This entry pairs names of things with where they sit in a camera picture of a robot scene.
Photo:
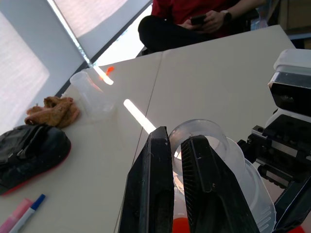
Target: hand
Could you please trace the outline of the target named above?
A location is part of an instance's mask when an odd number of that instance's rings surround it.
[[[204,19],[205,24],[203,24],[200,33],[214,33],[219,30],[224,24],[225,14],[222,12],[209,11],[206,13],[206,18]]]
[[[192,31],[201,27],[201,25],[192,25],[190,19],[187,19],[183,24],[179,24],[179,26]]]

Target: red shirt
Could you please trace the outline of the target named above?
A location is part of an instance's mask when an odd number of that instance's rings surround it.
[[[152,15],[171,19],[182,24],[192,16],[205,14],[211,10],[223,11],[234,6],[239,0],[154,0]],[[213,37],[223,37],[236,33],[234,22],[222,26]]]

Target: wristwatch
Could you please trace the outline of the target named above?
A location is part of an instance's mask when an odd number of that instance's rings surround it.
[[[228,23],[232,20],[232,14],[230,12],[228,12],[227,10],[221,12],[225,14],[224,23]]]

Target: blue marker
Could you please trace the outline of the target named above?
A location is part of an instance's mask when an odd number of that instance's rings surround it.
[[[16,223],[16,225],[11,229],[9,233],[18,233],[20,229],[25,225],[25,223],[31,218],[31,216],[38,209],[39,205],[44,200],[45,195],[41,194],[41,196],[32,204],[31,207],[24,213],[24,215],[20,218],[20,220]]]

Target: black pants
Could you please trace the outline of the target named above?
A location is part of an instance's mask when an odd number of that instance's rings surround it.
[[[151,52],[159,52],[211,40],[156,16],[142,19],[138,27],[142,43]]]

